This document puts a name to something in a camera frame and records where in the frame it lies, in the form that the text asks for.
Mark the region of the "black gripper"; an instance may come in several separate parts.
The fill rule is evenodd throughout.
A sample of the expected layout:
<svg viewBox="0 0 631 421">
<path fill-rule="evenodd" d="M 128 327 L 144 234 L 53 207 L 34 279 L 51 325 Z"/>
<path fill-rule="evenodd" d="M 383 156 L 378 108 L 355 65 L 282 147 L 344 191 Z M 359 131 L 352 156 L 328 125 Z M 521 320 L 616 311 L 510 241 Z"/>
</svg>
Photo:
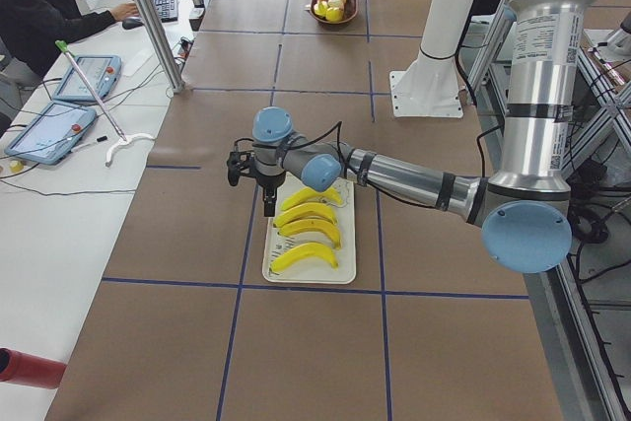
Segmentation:
<svg viewBox="0 0 631 421">
<path fill-rule="evenodd" d="M 254 169 L 257 183 L 264 188 L 264 216 L 274 217 L 276 214 L 277 188 L 284 183 L 286 172 L 275 163 L 267 164 L 259 159 L 254 160 Z"/>
</svg>

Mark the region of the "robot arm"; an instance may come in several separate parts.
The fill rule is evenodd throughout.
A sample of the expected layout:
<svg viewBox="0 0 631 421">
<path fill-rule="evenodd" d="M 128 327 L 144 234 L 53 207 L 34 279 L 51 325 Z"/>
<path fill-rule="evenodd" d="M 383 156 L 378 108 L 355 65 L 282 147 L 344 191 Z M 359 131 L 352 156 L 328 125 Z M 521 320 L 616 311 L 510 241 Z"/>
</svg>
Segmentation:
<svg viewBox="0 0 631 421">
<path fill-rule="evenodd" d="M 595 0 L 499 0 L 496 15 L 515 35 L 506 103 L 481 176 L 431 170 L 352 147 L 337 129 L 308 139 L 290 114 L 270 106 L 255 117 L 249 152 L 234 152 L 230 182 L 240 175 L 263 191 L 264 213 L 276 208 L 286 175 L 322 191 L 346 178 L 408 205 L 459 215 L 482 231 L 483 244 L 502 266 L 538 273 L 557 266 L 572 242 L 567 209 L 571 189 L 562 175 L 572 118 L 577 56 L 584 16 Z"/>
</svg>

